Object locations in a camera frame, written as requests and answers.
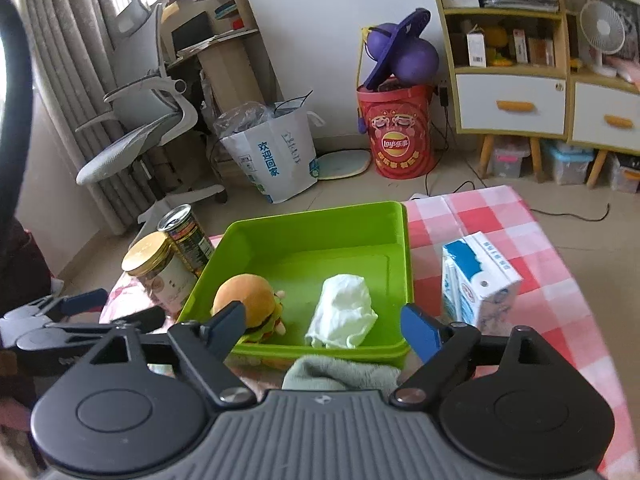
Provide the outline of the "white desk fan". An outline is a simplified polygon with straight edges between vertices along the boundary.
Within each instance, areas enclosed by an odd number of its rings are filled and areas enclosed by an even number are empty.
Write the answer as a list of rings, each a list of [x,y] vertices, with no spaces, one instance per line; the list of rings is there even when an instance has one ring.
[[[623,20],[612,6],[594,0],[582,7],[579,13],[579,27],[593,50],[589,69],[601,76],[615,78],[616,68],[606,65],[603,57],[616,54],[624,46],[626,32]]]

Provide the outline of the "red chips bucket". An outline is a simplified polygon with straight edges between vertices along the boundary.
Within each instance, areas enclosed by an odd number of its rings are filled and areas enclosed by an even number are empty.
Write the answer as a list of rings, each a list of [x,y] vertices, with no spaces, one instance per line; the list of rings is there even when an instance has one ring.
[[[387,79],[382,90],[357,88],[358,127],[369,138],[376,171],[384,178],[424,177],[435,165],[430,136],[433,87],[403,87]]]

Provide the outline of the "purple bounce ball toy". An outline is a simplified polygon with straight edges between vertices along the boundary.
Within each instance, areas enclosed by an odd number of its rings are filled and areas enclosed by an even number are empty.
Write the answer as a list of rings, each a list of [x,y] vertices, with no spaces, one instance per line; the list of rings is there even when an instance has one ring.
[[[375,62],[363,87],[376,91],[390,77],[405,86],[428,84],[439,71],[439,54],[421,34],[431,12],[417,8],[401,22],[374,25],[364,35],[364,50]]]

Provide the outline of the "white cloth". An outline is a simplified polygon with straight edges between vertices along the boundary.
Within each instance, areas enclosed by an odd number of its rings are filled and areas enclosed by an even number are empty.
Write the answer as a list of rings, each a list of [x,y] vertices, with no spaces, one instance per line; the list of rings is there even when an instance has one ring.
[[[366,280],[337,274],[322,284],[305,341],[312,348],[356,349],[377,320]]]

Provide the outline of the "round bathroom scale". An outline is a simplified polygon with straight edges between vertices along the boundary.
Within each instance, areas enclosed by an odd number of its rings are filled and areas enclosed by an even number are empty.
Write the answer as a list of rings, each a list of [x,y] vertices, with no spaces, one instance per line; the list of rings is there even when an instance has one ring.
[[[318,159],[320,181],[342,180],[363,174],[370,166],[368,150],[341,150],[321,155]]]

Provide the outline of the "clear storage box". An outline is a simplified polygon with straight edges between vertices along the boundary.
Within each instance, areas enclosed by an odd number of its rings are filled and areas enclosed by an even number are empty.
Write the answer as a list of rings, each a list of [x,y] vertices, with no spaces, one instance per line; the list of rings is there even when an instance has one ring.
[[[529,140],[524,136],[497,136],[488,170],[494,177],[521,177],[523,160],[530,156]]]

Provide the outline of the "grey green towel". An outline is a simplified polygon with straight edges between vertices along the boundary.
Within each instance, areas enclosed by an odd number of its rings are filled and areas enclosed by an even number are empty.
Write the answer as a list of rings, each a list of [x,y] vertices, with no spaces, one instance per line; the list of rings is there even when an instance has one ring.
[[[350,391],[380,390],[392,393],[401,370],[394,366],[359,363],[329,356],[303,356],[286,372],[284,390]]]

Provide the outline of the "hamburger plush toy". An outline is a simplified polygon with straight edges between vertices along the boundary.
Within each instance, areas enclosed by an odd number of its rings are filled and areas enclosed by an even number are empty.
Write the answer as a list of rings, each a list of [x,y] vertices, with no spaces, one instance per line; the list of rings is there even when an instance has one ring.
[[[275,292],[270,283],[256,274],[239,274],[229,278],[218,288],[210,314],[215,315],[233,301],[245,307],[246,329],[241,344],[260,344],[272,335],[284,336],[282,298],[284,292]]]

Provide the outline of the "wooden desk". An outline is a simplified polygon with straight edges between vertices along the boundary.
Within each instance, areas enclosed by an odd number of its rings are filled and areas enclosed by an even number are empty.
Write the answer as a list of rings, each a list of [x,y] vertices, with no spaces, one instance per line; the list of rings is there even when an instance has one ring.
[[[262,34],[248,0],[157,0],[164,6],[160,41],[167,70],[203,77],[217,110],[280,96]]]

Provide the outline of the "green plastic bin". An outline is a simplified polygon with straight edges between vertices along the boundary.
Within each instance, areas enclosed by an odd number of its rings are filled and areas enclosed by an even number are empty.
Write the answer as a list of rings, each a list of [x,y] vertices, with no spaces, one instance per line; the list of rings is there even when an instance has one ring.
[[[279,214],[232,223],[196,282],[180,321],[210,318],[219,286],[236,274],[257,274],[285,293],[286,332],[260,344],[237,344],[232,360],[284,370],[316,350],[305,334],[323,282],[336,274],[366,281],[378,316],[354,350],[321,349],[335,359],[400,367],[409,346],[399,326],[400,310],[413,300],[406,207],[378,202]]]

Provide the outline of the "pink checkered tablecloth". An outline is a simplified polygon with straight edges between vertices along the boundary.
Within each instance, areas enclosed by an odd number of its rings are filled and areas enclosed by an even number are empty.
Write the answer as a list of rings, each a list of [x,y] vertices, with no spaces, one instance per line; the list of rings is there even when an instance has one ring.
[[[406,207],[418,305],[431,313],[440,309],[442,244],[484,232],[523,279],[511,312],[512,323],[536,328],[613,409],[616,427],[602,474],[609,479],[637,478],[639,448],[632,434],[629,398],[584,295],[526,201],[514,188],[499,185],[424,198]]]

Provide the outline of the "blue lid storage box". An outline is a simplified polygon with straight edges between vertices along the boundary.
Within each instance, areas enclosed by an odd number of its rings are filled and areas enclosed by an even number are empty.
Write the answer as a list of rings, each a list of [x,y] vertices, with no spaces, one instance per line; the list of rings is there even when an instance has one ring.
[[[543,140],[542,161],[557,185],[582,185],[594,159],[594,151],[575,148],[563,141]]]

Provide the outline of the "grey office chair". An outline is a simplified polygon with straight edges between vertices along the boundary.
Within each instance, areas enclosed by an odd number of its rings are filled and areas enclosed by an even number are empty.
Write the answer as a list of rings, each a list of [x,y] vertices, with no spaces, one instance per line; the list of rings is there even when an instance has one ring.
[[[151,148],[164,146],[196,126],[198,112],[184,96],[186,84],[167,75],[160,41],[164,6],[150,8],[134,0],[116,18],[120,41],[113,70],[116,89],[104,96],[111,109],[76,128],[78,132],[118,122],[125,135],[104,148],[78,171],[76,183],[102,182],[141,164]]]

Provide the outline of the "gold lid glass jar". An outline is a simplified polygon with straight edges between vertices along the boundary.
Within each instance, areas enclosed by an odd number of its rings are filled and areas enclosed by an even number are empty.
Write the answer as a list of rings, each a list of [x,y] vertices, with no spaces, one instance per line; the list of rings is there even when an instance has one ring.
[[[172,318],[178,318],[196,284],[196,275],[162,232],[153,232],[135,242],[122,259],[122,270],[138,280],[148,296]]]

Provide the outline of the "white paper shopping bag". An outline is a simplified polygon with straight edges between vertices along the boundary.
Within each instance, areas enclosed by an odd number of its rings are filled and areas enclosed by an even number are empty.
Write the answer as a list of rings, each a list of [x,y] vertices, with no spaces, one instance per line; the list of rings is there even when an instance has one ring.
[[[271,106],[246,102],[214,122],[224,149],[269,203],[284,203],[318,182],[310,126],[326,122],[307,107],[308,98],[304,94]]]

